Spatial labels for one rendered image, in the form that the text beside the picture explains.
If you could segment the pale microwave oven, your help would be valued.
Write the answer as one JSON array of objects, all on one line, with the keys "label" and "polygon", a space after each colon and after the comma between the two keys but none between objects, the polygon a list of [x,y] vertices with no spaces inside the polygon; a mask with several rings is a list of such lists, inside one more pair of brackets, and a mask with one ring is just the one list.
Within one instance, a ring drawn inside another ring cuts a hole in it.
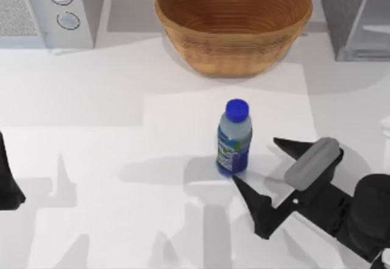
[{"label": "pale microwave oven", "polygon": [[[90,49],[95,46],[104,0],[73,0],[57,5],[51,0],[0,0],[0,49]],[[57,24],[59,13],[80,19],[76,30]]]}]

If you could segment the brown woven basket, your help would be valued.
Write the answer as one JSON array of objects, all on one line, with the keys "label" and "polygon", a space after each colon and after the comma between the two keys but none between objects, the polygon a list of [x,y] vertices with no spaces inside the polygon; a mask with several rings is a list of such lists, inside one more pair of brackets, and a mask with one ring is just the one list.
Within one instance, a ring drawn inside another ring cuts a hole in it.
[{"label": "brown woven basket", "polygon": [[155,13],[179,56],[213,77],[253,77],[291,48],[312,0],[155,0]]}]

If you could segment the pale grey rounded box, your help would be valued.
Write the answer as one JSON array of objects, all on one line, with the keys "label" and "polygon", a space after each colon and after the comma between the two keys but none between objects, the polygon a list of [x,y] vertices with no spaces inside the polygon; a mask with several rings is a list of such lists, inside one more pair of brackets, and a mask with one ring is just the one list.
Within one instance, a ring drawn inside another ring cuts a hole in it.
[{"label": "pale grey rounded box", "polygon": [[296,160],[284,174],[284,182],[304,191],[338,158],[341,150],[337,139],[322,137],[311,142],[311,148]]}]

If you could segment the blue capped bottle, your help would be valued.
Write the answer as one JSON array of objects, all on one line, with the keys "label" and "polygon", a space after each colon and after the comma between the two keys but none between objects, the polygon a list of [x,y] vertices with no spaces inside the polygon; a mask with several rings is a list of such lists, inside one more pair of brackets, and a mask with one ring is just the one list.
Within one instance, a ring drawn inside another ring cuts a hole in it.
[{"label": "blue capped bottle", "polygon": [[221,174],[230,177],[246,170],[252,136],[248,103],[239,98],[229,100],[217,132],[216,165]]}]

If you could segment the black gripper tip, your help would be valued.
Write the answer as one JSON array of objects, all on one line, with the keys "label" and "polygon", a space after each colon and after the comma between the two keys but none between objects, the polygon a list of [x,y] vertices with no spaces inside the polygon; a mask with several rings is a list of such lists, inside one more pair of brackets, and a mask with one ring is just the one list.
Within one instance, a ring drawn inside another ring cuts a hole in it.
[{"label": "black gripper tip", "polygon": [[11,172],[4,137],[0,131],[0,211],[17,210],[26,196]]}]

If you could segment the small microwave knob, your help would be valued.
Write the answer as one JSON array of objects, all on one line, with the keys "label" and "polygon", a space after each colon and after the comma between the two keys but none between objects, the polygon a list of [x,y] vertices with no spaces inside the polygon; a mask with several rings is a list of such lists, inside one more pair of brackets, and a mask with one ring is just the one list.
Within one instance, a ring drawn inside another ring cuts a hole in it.
[{"label": "small microwave knob", "polygon": [[76,30],[80,26],[80,19],[72,12],[59,13],[57,24],[65,30]]}]

